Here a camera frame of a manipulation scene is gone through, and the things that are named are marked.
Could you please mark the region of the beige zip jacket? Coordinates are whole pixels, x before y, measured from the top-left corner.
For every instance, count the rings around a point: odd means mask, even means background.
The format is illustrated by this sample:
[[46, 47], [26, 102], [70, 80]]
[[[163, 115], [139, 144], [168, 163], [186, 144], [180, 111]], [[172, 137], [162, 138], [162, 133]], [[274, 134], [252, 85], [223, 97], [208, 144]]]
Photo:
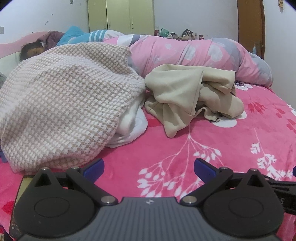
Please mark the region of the beige zip jacket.
[[217, 121], [221, 115], [236, 118], [244, 112], [233, 70], [164, 64], [145, 77], [145, 85], [151, 92], [145, 109], [163, 124], [169, 138], [199, 114]]

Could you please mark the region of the beige white houndstooth blanket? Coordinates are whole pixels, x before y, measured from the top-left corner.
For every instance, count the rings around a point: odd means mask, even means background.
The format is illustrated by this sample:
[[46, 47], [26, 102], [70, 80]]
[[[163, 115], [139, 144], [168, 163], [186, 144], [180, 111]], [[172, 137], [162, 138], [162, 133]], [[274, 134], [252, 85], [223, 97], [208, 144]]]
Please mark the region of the beige white houndstooth blanket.
[[22, 61], [1, 88], [1, 149], [11, 169], [92, 161], [145, 92], [126, 46], [62, 45]]

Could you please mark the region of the pink floral rolled duvet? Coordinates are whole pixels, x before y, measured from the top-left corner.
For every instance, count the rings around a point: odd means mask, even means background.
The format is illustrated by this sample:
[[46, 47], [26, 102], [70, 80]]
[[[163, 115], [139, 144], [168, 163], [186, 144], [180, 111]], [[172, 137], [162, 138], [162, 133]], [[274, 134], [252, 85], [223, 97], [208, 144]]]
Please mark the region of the pink floral rolled duvet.
[[269, 65], [232, 39], [181, 41], [150, 35], [124, 35], [106, 42], [128, 46], [132, 67], [142, 77], [157, 66], [173, 64], [232, 70], [238, 82], [265, 87], [273, 84]]

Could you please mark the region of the pink headboard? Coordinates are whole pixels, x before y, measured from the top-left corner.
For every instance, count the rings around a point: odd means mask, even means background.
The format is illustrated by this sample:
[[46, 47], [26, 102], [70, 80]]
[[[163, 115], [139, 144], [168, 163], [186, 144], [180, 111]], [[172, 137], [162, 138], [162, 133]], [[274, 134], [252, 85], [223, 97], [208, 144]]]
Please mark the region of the pink headboard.
[[0, 54], [1, 58], [8, 56], [10, 54], [16, 53], [21, 50], [21, 47], [27, 43], [34, 42], [39, 37], [45, 35], [47, 32], [36, 32], [26, 35], [19, 40], [12, 42], [12, 43], [4, 43], [0, 44]]

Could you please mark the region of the pale yellow wardrobe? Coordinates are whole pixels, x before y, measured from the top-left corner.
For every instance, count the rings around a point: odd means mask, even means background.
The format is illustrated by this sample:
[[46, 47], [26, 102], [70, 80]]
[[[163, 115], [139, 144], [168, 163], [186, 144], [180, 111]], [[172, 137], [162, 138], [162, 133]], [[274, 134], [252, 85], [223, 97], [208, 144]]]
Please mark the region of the pale yellow wardrobe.
[[153, 35], [152, 0], [88, 1], [89, 30], [114, 30], [123, 34]]

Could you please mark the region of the brown wooden door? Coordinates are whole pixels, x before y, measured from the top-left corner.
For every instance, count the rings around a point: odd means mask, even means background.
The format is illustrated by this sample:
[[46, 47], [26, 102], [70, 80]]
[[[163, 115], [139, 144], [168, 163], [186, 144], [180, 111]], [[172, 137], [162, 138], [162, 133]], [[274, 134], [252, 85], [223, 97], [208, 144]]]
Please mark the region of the brown wooden door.
[[238, 42], [264, 59], [265, 16], [262, 0], [238, 0]]

